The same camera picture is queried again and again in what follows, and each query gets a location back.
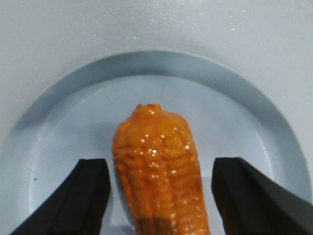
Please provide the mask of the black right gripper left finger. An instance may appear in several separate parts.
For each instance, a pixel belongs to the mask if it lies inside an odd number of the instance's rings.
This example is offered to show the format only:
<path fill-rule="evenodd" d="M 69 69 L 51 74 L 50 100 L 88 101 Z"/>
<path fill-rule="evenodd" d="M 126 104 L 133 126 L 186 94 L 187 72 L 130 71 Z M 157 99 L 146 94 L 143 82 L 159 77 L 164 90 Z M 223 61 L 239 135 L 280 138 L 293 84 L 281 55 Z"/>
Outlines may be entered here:
<path fill-rule="evenodd" d="M 80 159 L 60 186 L 12 233 L 98 235 L 109 196 L 105 159 Z"/>

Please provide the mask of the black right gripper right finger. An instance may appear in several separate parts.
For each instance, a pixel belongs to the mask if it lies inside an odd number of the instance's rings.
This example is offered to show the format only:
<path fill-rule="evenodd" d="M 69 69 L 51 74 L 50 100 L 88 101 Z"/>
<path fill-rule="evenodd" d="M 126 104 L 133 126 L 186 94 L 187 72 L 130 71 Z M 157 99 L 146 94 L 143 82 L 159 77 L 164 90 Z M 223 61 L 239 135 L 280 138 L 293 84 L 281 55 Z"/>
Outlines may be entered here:
<path fill-rule="evenodd" d="M 313 206 L 243 158 L 216 158 L 211 189 L 227 235 L 311 235 Z"/>

